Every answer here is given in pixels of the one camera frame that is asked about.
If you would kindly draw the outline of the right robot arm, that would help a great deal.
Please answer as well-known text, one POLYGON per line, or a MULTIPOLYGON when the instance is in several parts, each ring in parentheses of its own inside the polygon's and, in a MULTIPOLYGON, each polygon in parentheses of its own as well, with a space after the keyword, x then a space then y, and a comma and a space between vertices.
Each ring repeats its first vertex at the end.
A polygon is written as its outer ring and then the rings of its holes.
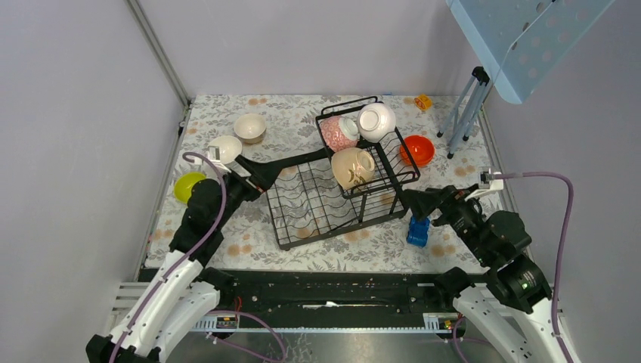
POLYGON ((486 268, 486 288, 506 307, 519 329, 497 312, 461 268, 452 268, 437 278, 433 292, 436 306, 462 314, 507 362, 576 362, 563 340, 555 290, 524 252, 531 243, 524 222, 518 213, 504 210, 484 216, 477 191, 477 185, 407 189, 402 200, 418 222, 436 210, 440 212, 432 226, 450 226, 486 268))

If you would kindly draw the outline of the beige bowl top tier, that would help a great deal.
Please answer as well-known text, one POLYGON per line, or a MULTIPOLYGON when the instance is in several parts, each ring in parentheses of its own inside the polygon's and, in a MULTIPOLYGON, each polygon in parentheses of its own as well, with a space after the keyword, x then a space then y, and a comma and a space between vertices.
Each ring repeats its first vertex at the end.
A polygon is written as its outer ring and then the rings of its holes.
POLYGON ((349 191, 371 182, 376 164, 372 155, 358 147, 350 147, 334 153, 331 169, 338 184, 349 191))

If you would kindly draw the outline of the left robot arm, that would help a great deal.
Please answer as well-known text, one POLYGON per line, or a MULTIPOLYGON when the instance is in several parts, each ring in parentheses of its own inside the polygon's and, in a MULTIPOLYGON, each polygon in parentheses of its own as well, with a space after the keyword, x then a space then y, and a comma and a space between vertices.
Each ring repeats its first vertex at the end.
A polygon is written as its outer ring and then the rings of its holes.
POLYGON ((121 322, 105 337, 90 339, 85 348, 90 362, 165 362, 205 314, 232 306, 232 277, 207 264, 224 239, 225 223, 242 203, 265 193, 283 169, 278 161, 235 160, 249 175, 214 168, 214 179, 191 188, 163 264, 121 322))

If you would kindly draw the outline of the cream floral bowl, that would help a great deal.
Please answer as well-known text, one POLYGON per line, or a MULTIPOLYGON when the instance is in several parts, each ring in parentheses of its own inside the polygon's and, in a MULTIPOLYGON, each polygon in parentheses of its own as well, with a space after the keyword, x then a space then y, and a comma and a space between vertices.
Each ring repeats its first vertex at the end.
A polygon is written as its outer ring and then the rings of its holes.
POLYGON ((265 137, 267 125, 263 115, 248 113, 234 122, 234 133, 244 144, 258 144, 265 137))

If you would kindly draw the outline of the lime green bowl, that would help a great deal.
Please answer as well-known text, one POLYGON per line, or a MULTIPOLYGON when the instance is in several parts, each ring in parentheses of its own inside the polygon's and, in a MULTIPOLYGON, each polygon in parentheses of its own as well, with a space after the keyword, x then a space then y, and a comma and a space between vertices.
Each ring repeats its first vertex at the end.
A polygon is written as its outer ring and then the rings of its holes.
POLYGON ((173 187, 173 194, 177 201, 187 203, 192 195, 192 188, 198 182, 206 179, 206 175, 201 172, 188 172, 181 176, 173 187))

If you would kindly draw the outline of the orange bowl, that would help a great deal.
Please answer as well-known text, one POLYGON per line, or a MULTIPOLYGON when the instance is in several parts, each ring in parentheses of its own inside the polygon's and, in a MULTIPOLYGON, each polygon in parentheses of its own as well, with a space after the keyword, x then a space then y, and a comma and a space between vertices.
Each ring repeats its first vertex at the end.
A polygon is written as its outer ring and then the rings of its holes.
POLYGON ((435 156, 434 151, 426 151, 424 153, 410 153, 411 156, 408 156, 407 153, 404 151, 404 149, 400 149, 398 155, 401 158, 401 160, 408 166, 411 166, 412 163, 414 163, 418 167, 424 167, 428 165, 433 157, 435 156))
POLYGON ((404 139, 405 146, 407 150, 411 153, 414 152, 424 153, 426 151, 434 151, 435 145, 428 138, 421 135, 410 135, 404 139))

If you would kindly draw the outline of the white bowl top tier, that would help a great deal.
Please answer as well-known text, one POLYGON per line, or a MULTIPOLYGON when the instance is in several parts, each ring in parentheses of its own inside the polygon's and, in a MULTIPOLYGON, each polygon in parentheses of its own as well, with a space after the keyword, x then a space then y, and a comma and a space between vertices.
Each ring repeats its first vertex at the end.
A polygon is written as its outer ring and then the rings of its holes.
POLYGON ((379 142, 395 129, 397 118, 388 105, 372 103, 361 108, 356 124, 363 139, 379 142))

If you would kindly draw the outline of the white ribbed bowl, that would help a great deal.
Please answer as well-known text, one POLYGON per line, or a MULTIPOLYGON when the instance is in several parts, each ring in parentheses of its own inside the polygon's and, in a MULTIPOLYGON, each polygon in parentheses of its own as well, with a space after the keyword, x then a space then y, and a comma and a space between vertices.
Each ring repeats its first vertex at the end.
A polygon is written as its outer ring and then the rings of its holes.
POLYGON ((231 135, 219 136, 209 142, 208 146, 218 146, 221 152, 221 161, 224 164, 229 164, 235 161, 235 158, 241 155, 243 144, 242 142, 231 135))

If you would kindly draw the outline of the pink patterned bowl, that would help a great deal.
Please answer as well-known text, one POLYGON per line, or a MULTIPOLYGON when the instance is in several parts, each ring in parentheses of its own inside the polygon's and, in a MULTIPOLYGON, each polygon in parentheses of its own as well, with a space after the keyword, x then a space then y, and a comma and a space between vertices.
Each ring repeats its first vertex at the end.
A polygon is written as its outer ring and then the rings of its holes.
POLYGON ((355 147, 360 140, 356 123, 344 116, 332 116, 322 121, 320 131, 325 144, 333 152, 355 147))

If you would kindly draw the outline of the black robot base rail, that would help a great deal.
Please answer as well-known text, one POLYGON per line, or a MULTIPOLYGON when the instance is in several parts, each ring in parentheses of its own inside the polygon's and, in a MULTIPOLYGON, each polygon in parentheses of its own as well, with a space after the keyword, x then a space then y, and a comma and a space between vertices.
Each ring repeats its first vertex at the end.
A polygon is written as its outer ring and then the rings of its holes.
MULTIPOLYGON (((215 270, 232 277, 234 297, 190 330, 442 333, 439 321, 457 316, 439 301, 435 282, 442 274, 215 270)), ((485 285, 483 275, 468 276, 485 285)))

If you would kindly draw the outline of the black wire dish rack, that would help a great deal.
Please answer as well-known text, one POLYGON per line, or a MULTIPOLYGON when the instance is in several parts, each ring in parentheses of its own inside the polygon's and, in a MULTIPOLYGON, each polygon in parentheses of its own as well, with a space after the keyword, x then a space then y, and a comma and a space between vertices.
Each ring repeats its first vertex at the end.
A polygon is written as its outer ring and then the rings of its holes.
POLYGON ((397 128, 340 152, 320 140, 320 150, 266 163, 236 158, 265 192, 282 250, 399 219, 409 209, 403 187, 420 171, 397 128))

